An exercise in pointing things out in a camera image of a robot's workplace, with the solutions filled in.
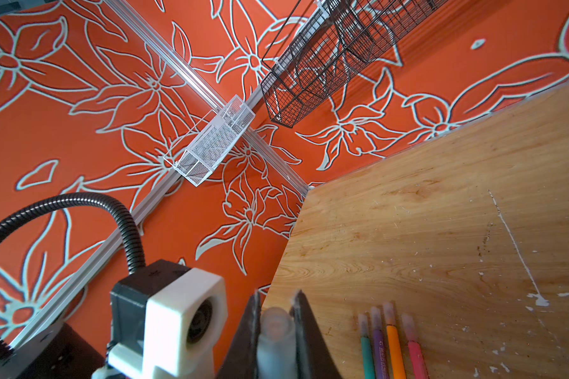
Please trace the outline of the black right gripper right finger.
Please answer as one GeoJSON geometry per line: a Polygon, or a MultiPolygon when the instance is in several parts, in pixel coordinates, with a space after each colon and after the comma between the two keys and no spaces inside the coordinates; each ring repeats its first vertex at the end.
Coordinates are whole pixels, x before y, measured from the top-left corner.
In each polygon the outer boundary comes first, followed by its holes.
{"type": "Polygon", "coordinates": [[[295,325],[298,378],[342,379],[302,290],[292,298],[290,315],[295,325]]]}

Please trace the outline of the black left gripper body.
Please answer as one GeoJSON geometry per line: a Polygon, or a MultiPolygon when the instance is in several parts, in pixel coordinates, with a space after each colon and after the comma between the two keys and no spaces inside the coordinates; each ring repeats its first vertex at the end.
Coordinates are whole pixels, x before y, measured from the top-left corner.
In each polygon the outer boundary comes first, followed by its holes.
{"type": "Polygon", "coordinates": [[[0,362],[0,379],[90,378],[105,358],[67,323],[59,322],[0,362]]]}

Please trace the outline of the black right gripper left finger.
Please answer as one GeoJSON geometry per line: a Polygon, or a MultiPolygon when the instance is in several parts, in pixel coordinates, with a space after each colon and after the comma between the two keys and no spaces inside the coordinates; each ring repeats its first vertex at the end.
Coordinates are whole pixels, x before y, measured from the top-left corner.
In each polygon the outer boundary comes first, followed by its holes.
{"type": "Polygon", "coordinates": [[[255,292],[248,300],[239,327],[216,378],[256,379],[259,377],[257,351],[261,334],[261,306],[261,295],[255,292]]]}

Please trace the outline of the clear pen cap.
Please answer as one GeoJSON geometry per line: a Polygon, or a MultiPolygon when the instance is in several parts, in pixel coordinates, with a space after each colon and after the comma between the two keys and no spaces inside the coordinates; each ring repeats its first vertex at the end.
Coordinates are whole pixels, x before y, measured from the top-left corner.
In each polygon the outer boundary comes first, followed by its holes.
{"type": "Polygon", "coordinates": [[[262,313],[260,322],[258,378],[298,378],[293,318],[284,309],[272,307],[262,313]]]}

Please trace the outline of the green marker pen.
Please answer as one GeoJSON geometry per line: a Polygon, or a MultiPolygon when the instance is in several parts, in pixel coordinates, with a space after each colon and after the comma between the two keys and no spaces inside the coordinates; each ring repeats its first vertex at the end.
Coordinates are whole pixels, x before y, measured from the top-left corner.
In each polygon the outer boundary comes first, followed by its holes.
{"type": "Polygon", "coordinates": [[[371,340],[369,338],[368,317],[366,314],[358,314],[357,320],[360,333],[364,378],[376,379],[376,371],[374,368],[373,355],[371,350],[371,340]]]}

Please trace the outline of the purple marker pen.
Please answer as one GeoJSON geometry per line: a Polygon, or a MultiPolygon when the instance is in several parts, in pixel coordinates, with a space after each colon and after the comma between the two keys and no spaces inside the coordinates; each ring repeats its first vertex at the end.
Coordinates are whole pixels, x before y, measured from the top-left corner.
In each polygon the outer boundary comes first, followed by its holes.
{"type": "Polygon", "coordinates": [[[387,344],[383,333],[382,314],[378,307],[373,306],[370,309],[371,330],[372,330],[372,348],[374,367],[377,379],[389,379],[390,374],[387,367],[386,350],[387,344]]]}

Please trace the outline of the orange marker pen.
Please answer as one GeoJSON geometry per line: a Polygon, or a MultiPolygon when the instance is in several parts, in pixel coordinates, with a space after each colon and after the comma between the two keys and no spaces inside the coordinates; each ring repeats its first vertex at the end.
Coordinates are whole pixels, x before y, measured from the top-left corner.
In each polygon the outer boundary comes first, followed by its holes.
{"type": "Polygon", "coordinates": [[[404,359],[402,357],[394,305],[392,303],[384,303],[382,305],[382,309],[387,326],[387,339],[393,378],[406,379],[406,369],[404,366],[404,359]]]}

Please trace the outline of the pink marker pen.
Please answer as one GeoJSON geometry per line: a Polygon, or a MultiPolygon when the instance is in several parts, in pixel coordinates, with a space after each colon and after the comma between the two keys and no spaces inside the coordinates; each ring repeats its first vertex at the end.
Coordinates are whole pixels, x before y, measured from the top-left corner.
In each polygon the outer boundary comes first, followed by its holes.
{"type": "Polygon", "coordinates": [[[403,314],[401,316],[401,321],[407,339],[409,358],[412,363],[414,377],[415,379],[429,379],[428,369],[418,339],[417,327],[414,319],[410,314],[403,314]]]}

